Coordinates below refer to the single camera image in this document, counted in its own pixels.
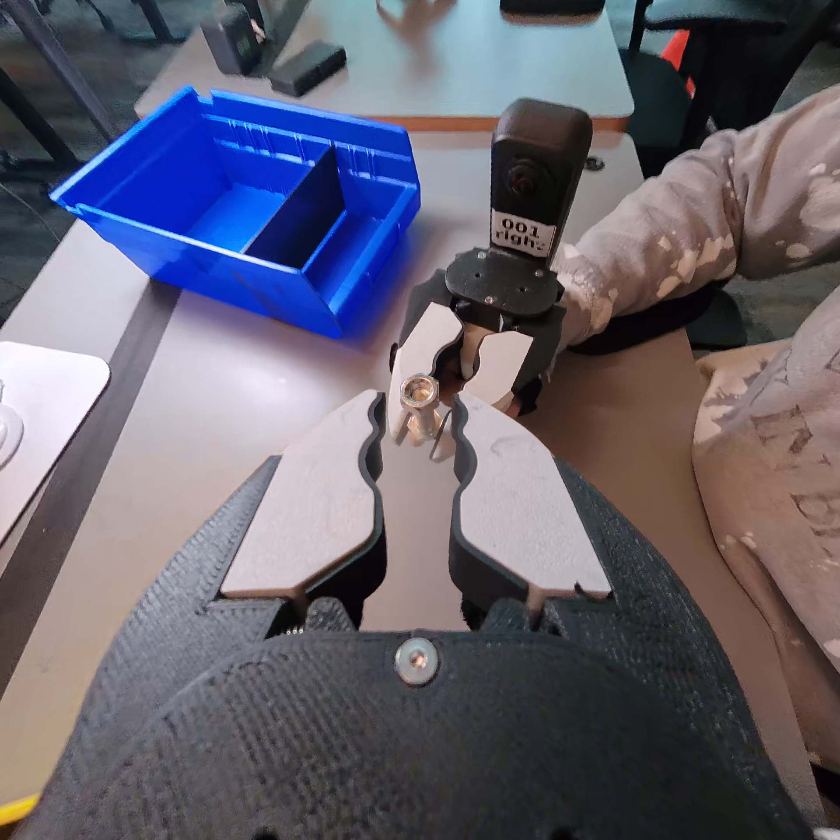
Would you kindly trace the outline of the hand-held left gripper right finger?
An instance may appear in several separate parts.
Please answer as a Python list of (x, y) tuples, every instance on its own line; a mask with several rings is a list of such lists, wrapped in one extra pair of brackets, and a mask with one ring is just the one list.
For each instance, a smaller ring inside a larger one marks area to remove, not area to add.
[(499, 600), (538, 621), (551, 599), (596, 602), (613, 585), (550, 450), (476, 395), (454, 400), (448, 569), (463, 600), (488, 613)]

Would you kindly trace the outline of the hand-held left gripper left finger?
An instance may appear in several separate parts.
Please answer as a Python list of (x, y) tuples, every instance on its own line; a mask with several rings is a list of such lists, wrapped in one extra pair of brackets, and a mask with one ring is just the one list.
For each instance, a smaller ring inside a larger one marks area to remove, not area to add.
[(279, 458), (220, 587), (228, 600), (278, 597), (302, 615), (338, 599), (353, 621), (383, 583), (385, 395), (342, 404)]

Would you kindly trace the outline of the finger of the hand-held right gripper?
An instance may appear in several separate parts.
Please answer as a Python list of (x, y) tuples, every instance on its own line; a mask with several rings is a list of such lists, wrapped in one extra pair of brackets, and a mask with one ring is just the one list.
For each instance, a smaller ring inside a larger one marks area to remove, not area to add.
[(463, 331), (462, 321), (450, 308), (431, 302), (397, 347), (387, 395), (388, 429), (395, 442), (400, 442), (407, 430), (408, 411), (401, 398), (404, 381), (417, 375), (436, 378), (441, 353), (455, 346)]
[(516, 331), (487, 330), (479, 346), (475, 375), (464, 381), (460, 374), (459, 351), (440, 368), (437, 381), (441, 406), (452, 407), (454, 395), (465, 390), (494, 406), (509, 417), (516, 417), (522, 401), (513, 385), (531, 347), (532, 339)]

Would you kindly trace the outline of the silver hex bolt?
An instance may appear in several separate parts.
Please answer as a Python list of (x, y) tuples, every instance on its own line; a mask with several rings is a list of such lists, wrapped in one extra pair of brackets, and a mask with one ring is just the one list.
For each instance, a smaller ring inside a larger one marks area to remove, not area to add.
[(418, 448), (435, 464), (455, 457), (450, 406), (425, 408), (420, 412), (403, 412), (404, 423), (395, 437), (397, 446)]

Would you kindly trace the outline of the person's right forearm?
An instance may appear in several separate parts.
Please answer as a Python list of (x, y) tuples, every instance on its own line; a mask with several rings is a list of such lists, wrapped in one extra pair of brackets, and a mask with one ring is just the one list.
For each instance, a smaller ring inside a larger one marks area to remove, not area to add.
[(560, 349), (610, 321), (738, 275), (767, 280), (839, 253), (839, 86), (669, 162), (552, 270), (563, 289)]

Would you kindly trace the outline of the wood-edged grey table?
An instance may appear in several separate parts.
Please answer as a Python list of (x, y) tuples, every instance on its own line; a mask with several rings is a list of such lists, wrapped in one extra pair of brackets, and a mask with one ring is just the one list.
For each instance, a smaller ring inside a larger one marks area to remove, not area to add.
[(321, 40), (346, 67), (300, 99), (267, 78), (217, 68), (197, 30), (134, 110), (147, 116), (184, 87), (293, 102), (395, 123), (411, 131), (489, 132), (520, 98), (586, 111), (596, 130), (623, 132), (634, 113), (606, 11), (589, 17), (503, 15), (498, 2), (286, 2), (277, 13), (280, 60)]

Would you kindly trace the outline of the blue plastic bin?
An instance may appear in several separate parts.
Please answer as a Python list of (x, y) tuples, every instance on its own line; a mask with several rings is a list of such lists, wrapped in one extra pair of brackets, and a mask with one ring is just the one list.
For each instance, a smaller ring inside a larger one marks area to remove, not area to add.
[(184, 87), (50, 198), (152, 279), (338, 339), (389, 294), (421, 186), (402, 126)]

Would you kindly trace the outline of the black office chair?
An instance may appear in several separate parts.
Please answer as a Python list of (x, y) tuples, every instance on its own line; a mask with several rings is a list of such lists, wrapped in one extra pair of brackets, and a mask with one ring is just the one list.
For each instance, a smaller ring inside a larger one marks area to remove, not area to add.
[[(626, 131), (646, 177), (716, 130), (769, 116), (793, 75), (838, 16), (838, 1), (636, 2), (620, 50), (634, 99)], [(641, 50), (646, 30), (686, 30), (679, 67)]]

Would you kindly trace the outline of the person's patterned grey sweatshirt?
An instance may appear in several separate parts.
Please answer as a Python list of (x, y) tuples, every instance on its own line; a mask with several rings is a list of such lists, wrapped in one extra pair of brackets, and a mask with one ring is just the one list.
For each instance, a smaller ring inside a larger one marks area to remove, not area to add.
[(770, 626), (810, 761), (839, 761), (839, 289), (790, 339), (709, 353), (692, 464)]

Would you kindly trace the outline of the white document stand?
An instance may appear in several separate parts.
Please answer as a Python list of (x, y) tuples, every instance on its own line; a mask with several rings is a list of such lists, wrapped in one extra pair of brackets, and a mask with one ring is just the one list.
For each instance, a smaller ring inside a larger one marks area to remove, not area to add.
[(111, 378), (99, 357), (1, 342), (1, 540)]

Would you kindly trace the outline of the orange traffic cone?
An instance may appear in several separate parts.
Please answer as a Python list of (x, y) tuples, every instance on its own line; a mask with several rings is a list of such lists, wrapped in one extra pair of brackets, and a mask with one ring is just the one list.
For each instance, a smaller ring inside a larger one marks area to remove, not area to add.
[(659, 54), (659, 57), (668, 62), (675, 70), (678, 71), (686, 83), (685, 87), (689, 98), (693, 99), (696, 94), (697, 86), (688, 71), (688, 60), (684, 58), (689, 38), (689, 30), (677, 30), (667, 43), (667, 46)]

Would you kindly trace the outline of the flat black box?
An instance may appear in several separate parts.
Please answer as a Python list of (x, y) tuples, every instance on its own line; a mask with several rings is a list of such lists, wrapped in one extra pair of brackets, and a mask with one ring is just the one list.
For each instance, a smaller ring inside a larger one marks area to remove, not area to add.
[(301, 98), (347, 65), (344, 47), (315, 40), (272, 65), (267, 78), (273, 91)]

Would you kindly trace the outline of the dark grey cube box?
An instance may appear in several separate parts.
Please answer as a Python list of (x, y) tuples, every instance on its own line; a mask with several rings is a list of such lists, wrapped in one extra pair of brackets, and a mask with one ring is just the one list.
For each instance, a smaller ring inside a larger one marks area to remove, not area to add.
[(241, 2), (216, 2), (200, 20), (216, 67), (226, 76), (247, 76), (263, 58), (266, 31), (261, 13)]

